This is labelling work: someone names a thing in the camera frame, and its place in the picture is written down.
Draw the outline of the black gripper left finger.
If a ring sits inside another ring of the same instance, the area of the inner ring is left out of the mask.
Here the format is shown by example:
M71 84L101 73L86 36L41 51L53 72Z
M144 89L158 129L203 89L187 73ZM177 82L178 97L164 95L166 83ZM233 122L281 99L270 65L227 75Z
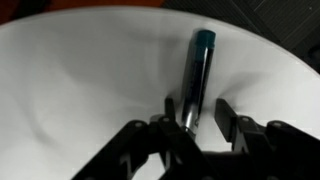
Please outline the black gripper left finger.
M187 132L176 122L173 99L164 113L150 119L152 152L160 155L165 172L159 180L217 180L217 173Z

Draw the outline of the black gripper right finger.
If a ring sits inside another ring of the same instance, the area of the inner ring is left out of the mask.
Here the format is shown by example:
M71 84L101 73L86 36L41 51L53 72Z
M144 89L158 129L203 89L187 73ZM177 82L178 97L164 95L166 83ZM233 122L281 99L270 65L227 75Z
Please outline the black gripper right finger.
M223 137L231 144L231 154L241 160L241 176L250 180L268 180L274 174L273 150L265 128L249 116L238 115L221 98L216 100L214 118Z

